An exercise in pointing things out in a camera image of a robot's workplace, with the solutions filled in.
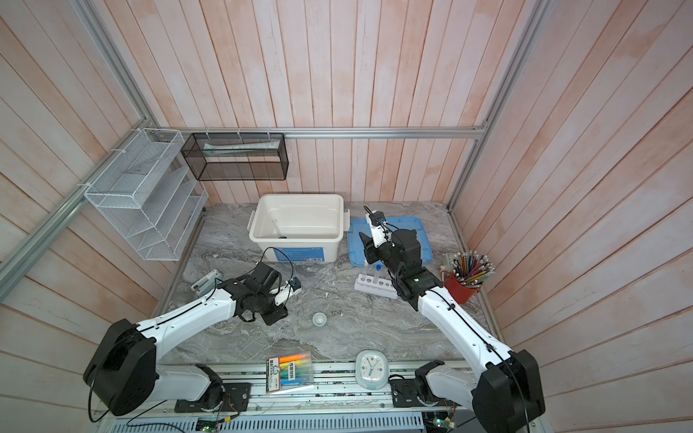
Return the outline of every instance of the wooden plank wall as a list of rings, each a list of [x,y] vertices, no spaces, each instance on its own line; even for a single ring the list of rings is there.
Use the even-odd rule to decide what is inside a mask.
[[[557,2],[455,209],[557,432],[693,430],[691,22]]]
[[[472,126],[488,113],[536,0],[94,0],[161,125]],[[289,140],[267,193],[448,200],[466,139]]]
[[[139,119],[69,0],[0,1],[0,260]],[[82,372],[110,323],[148,317],[167,267],[84,210],[0,306],[3,429],[90,429]]]

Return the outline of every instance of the black wire mesh basket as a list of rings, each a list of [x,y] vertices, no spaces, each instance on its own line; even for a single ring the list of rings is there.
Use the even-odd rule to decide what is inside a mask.
[[[197,180],[285,180],[283,134],[195,132],[181,150]]]

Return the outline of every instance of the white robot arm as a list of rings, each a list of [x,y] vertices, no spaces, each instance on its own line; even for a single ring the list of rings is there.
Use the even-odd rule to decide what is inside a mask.
[[[445,398],[472,409],[489,433],[515,432],[543,414],[536,360],[527,351],[514,353],[457,305],[443,283],[421,265],[416,230],[392,231],[383,212],[364,208],[372,236],[359,233],[367,262],[385,264],[400,298],[433,322],[474,372],[429,362],[416,371],[418,399]]]
[[[217,410],[224,391],[214,371],[203,364],[163,366],[158,361],[184,340],[233,316],[254,321],[259,313],[267,325],[286,317],[284,303],[301,292],[301,283],[291,278],[275,287],[279,277],[259,262],[250,274],[218,281],[210,293],[164,315],[112,324],[83,376],[90,395],[95,392],[117,416],[158,400],[187,400],[202,411]],[[246,310],[251,319],[243,317]]]

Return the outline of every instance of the blue label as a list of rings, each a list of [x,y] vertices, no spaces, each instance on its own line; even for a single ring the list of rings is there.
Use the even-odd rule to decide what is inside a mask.
[[[324,262],[325,254],[322,248],[279,248],[292,262]],[[282,253],[274,252],[279,262],[287,262]]]

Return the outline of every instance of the gray marble surface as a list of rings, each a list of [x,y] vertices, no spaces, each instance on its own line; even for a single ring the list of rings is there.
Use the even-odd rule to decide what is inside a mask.
[[[364,213],[363,204],[346,203],[352,218]],[[457,251],[457,243],[443,204],[433,202],[367,203],[386,217],[410,215],[421,219],[433,250],[426,265],[435,274],[442,254]],[[211,269],[224,278],[250,271],[261,250],[246,228],[255,204],[216,205],[209,208],[192,257],[173,294],[169,310],[195,298],[193,282]],[[286,279],[288,263],[271,263]],[[167,353],[164,363],[264,362],[268,357],[310,351],[315,359],[353,360],[365,349],[376,349],[391,360],[459,359],[461,355],[428,319],[401,299],[375,297],[353,289],[362,268],[349,261],[347,236],[339,245],[334,263],[296,264],[302,293],[289,299],[289,316],[272,326],[258,318],[244,323],[233,317],[203,330]],[[476,296],[464,305],[480,324],[486,320]],[[327,316],[325,326],[316,327],[316,312]]]

